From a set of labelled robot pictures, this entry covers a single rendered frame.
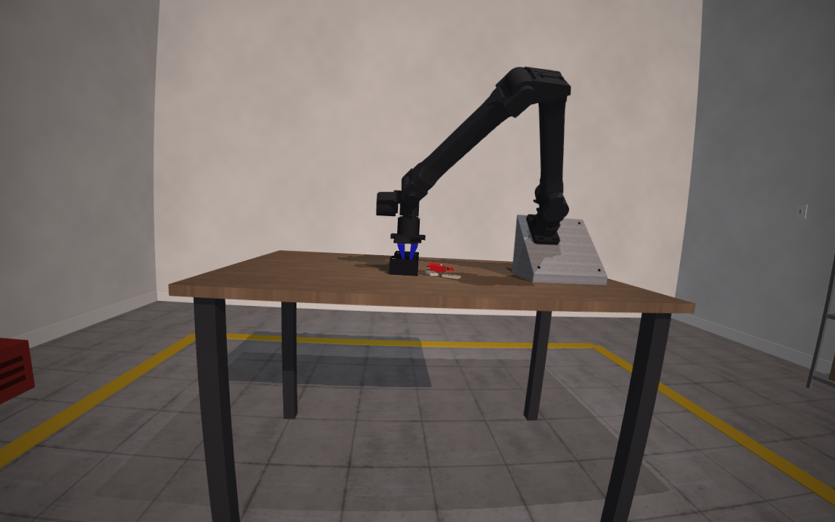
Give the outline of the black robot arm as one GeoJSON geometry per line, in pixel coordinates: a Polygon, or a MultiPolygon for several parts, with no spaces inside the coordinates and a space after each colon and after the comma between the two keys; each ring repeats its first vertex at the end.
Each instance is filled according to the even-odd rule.
{"type": "Polygon", "coordinates": [[[562,172],[565,103],[570,92],[571,86],[559,70],[513,68],[449,138],[403,176],[401,191],[377,193],[375,215],[396,217],[400,204],[399,215],[407,220],[420,217],[420,200],[447,170],[508,117],[516,118],[531,104],[538,103],[541,177],[533,202],[539,207],[537,214],[529,214],[526,220],[533,242],[558,245],[557,229],[569,214],[569,205],[562,194],[562,172]]]}

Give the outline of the black rack of bins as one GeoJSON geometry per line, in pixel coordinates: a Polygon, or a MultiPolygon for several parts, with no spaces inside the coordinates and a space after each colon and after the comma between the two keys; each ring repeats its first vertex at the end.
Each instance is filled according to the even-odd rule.
{"type": "Polygon", "coordinates": [[[409,259],[410,252],[404,252],[404,259],[399,251],[390,258],[390,275],[418,276],[418,259],[420,253],[415,252],[413,259],[409,259]]]}

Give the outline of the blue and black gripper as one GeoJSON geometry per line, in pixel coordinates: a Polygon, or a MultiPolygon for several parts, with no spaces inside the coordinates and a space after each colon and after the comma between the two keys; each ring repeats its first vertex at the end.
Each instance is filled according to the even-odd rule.
{"type": "Polygon", "coordinates": [[[426,241],[425,235],[418,235],[418,217],[399,217],[399,234],[392,233],[391,239],[397,243],[401,257],[404,259],[404,244],[411,244],[409,259],[413,259],[415,250],[417,250],[418,242],[426,241]]]}

